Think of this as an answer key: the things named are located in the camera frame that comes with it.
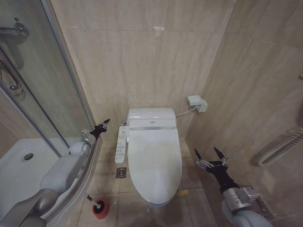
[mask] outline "bidet control panel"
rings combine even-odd
[[[128,129],[129,126],[120,126],[119,128],[116,156],[115,156],[116,163],[124,162]]]

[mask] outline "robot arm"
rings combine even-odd
[[[220,161],[205,161],[195,149],[196,164],[205,171],[213,174],[220,185],[220,192],[225,199],[222,201],[222,211],[234,227],[273,227],[263,216],[249,210],[251,200],[259,197],[252,188],[240,188],[226,172],[227,158],[217,148],[214,148]]]
[[[56,203],[58,197],[67,191],[89,155],[92,145],[102,132],[107,131],[109,119],[95,126],[93,131],[82,130],[82,139],[70,147],[70,155],[60,157],[44,175],[40,190],[27,200],[18,202],[0,220],[0,227],[45,227],[40,218]]]

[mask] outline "tile floor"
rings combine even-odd
[[[98,220],[87,200],[78,204],[62,227],[216,227],[201,182],[196,174],[187,144],[180,139],[183,171],[179,190],[189,194],[176,195],[164,207],[151,207],[136,191],[129,172],[126,178],[116,179],[116,168],[127,167],[127,158],[115,164],[115,143],[103,143],[88,193],[105,198],[110,205],[106,218]]]

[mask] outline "gray robot arm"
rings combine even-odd
[[[214,148],[220,161],[207,162],[203,160],[195,149],[196,164],[205,171],[212,173],[220,185],[220,192],[224,196],[222,212],[234,227],[273,227],[263,216],[250,210],[251,200],[259,197],[252,188],[240,188],[229,177],[227,159],[223,153]]]

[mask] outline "toilet plunger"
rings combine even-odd
[[[87,194],[84,193],[85,197],[92,203],[93,205],[93,213],[98,219],[103,219],[107,216],[109,212],[109,204],[106,203],[104,198],[101,198],[97,201],[93,201],[93,199]]]

